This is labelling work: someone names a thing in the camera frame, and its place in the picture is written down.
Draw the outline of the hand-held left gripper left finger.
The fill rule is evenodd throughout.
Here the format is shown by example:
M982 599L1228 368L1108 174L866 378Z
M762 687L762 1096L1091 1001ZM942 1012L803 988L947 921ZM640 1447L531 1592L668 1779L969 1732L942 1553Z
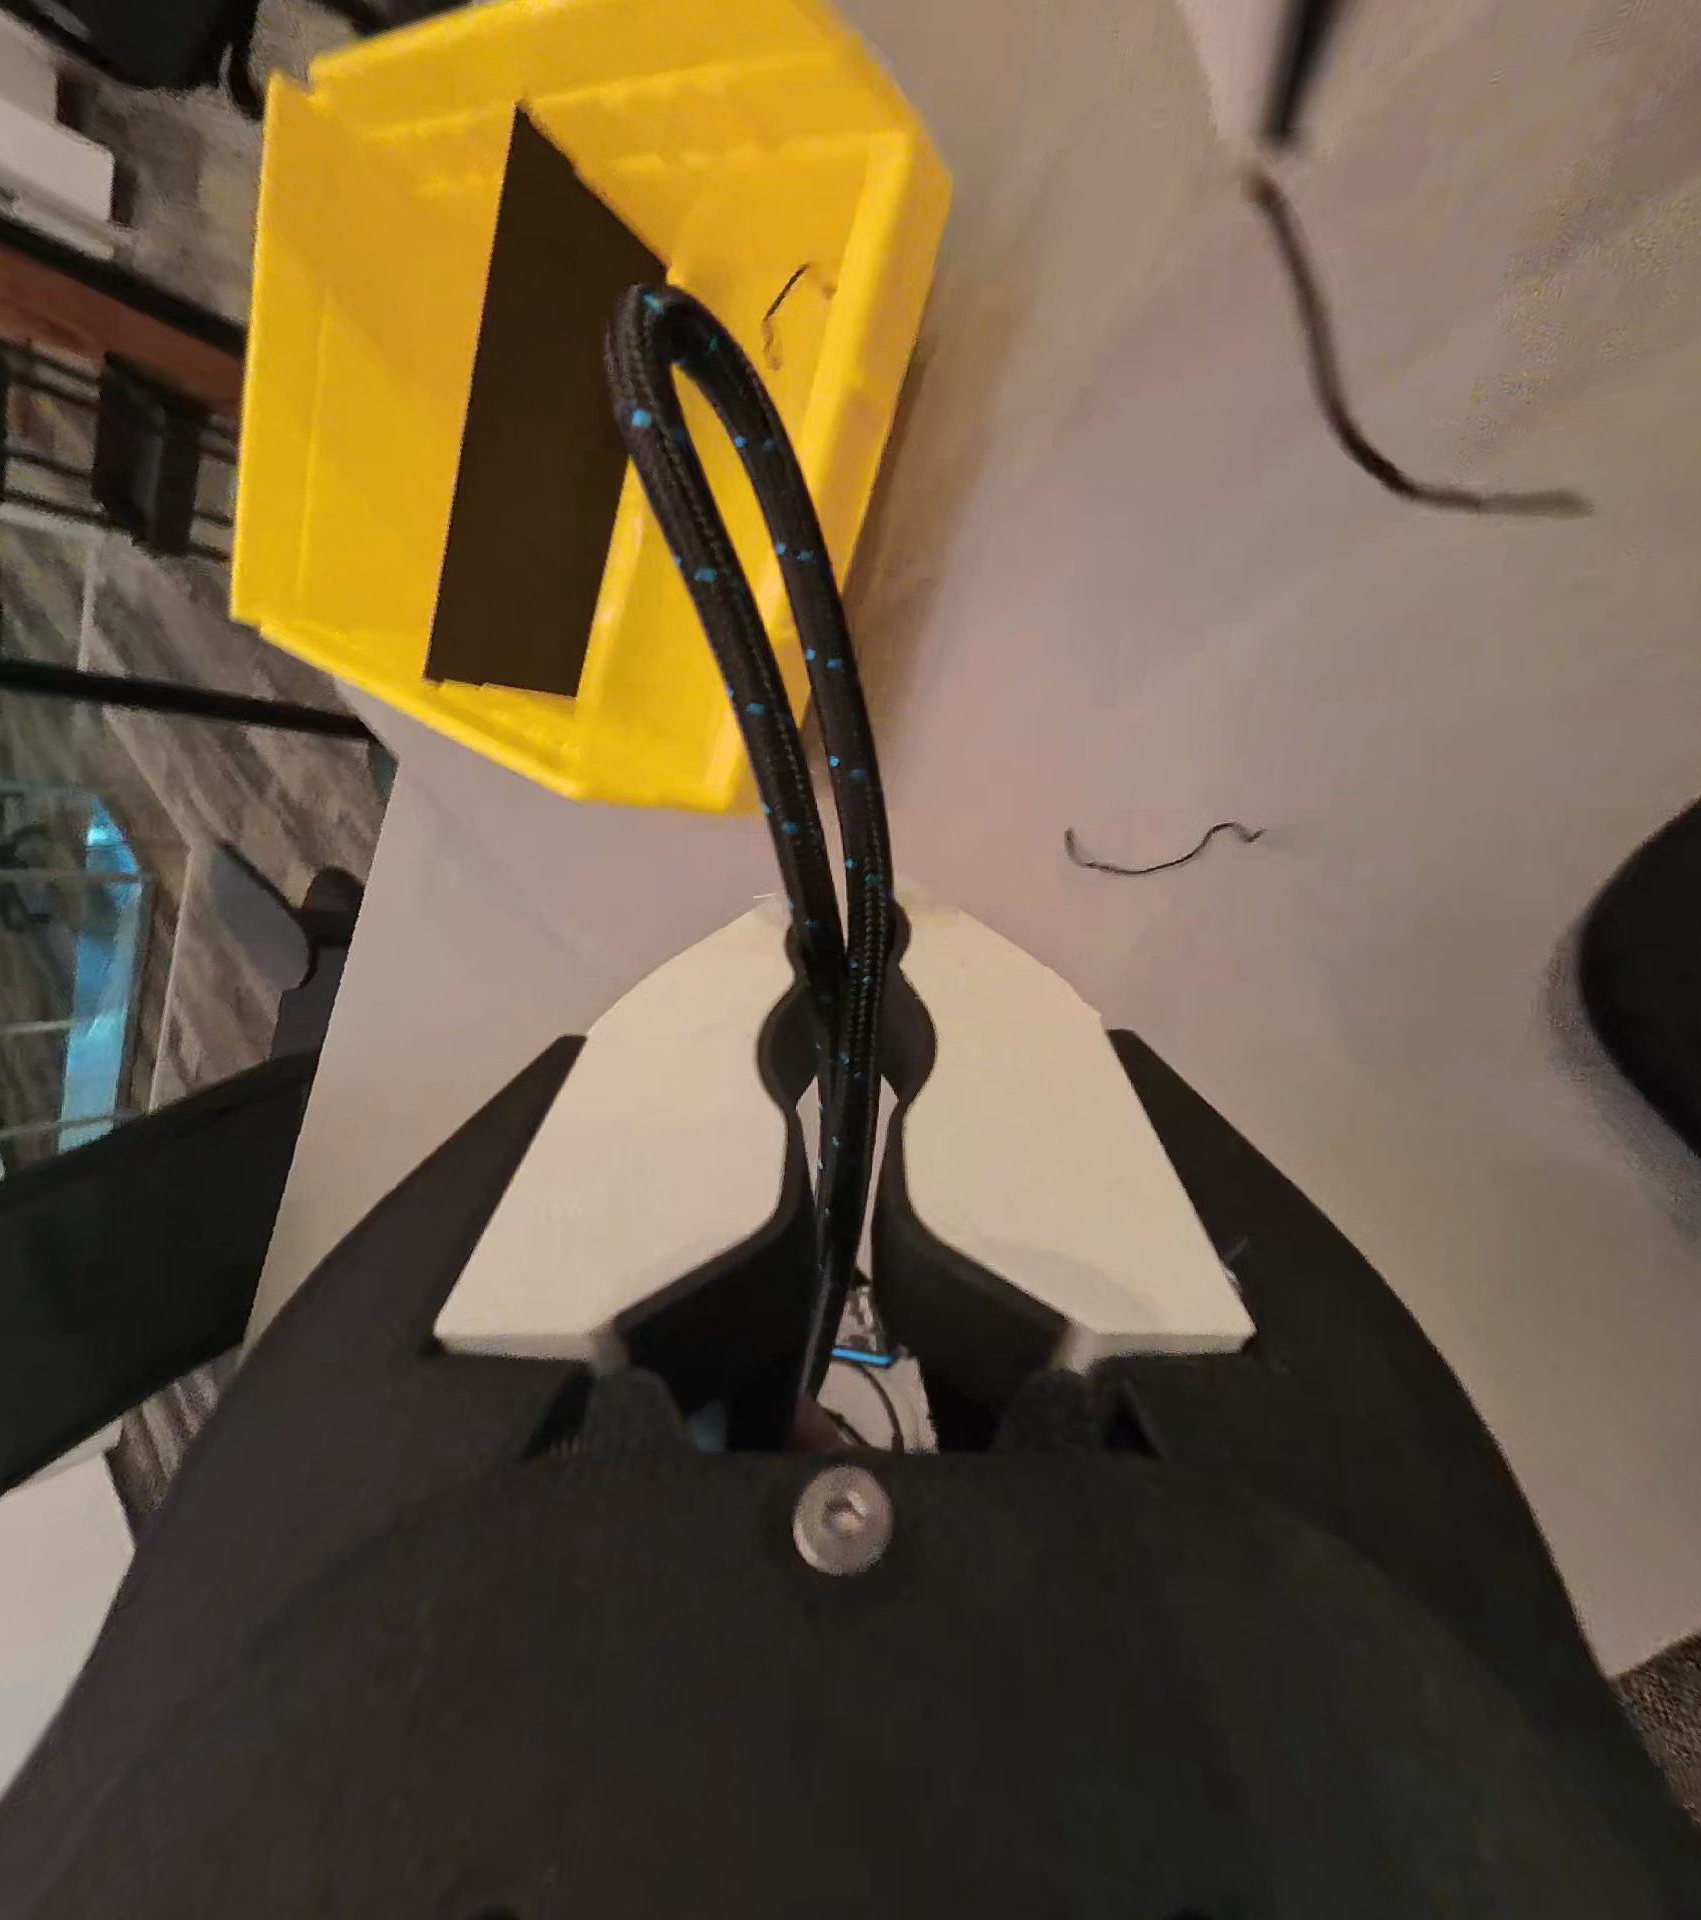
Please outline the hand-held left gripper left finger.
M805 1202L811 1021L793 1012L791 1070L771 1056L791 997L791 912L741 912L626 988L580 1032L433 1345L619 1366L640 1309Z

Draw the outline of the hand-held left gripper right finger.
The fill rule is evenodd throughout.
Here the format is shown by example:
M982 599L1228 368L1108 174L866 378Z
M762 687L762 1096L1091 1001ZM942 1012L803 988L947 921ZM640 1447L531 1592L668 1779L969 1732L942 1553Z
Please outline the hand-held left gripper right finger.
M906 897L871 1298L929 1380L1238 1355L1251 1320L1102 1012L982 921Z

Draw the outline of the yellow plastic bin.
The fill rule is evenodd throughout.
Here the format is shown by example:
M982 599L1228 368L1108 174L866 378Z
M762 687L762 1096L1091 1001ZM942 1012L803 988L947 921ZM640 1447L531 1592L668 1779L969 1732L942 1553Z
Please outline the yellow plastic bin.
M270 82L230 606L565 803L741 815L741 730L632 464L580 687L423 676L520 111L741 340L845 575L955 201L903 82L837 8L463 8ZM805 256L837 292L803 285L764 350Z

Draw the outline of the dark office chair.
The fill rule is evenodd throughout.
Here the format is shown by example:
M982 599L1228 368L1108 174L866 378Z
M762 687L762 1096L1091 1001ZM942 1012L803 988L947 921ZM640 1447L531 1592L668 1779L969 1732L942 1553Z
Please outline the dark office chair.
M318 1056L0 1180L0 1495L246 1328Z

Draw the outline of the black bin divider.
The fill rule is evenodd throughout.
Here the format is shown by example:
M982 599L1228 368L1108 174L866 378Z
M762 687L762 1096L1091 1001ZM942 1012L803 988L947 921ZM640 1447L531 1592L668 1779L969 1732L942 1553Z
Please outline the black bin divider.
M502 216L460 431L430 681L572 703L626 500L607 328L668 262L578 164L512 117Z

